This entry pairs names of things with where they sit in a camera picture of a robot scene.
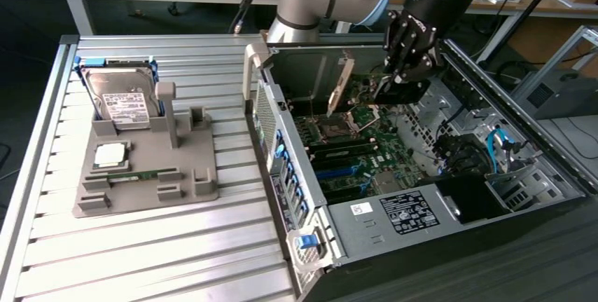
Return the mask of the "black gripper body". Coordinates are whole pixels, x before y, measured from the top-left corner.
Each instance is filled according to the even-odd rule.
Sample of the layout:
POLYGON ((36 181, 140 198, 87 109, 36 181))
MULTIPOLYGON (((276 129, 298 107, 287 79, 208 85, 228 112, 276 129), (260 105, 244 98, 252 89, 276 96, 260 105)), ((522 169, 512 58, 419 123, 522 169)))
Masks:
POLYGON ((400 11, 388 11, 384 34, 390 57, 422 56, 455 25, 472 0, 406 0, 400 11))

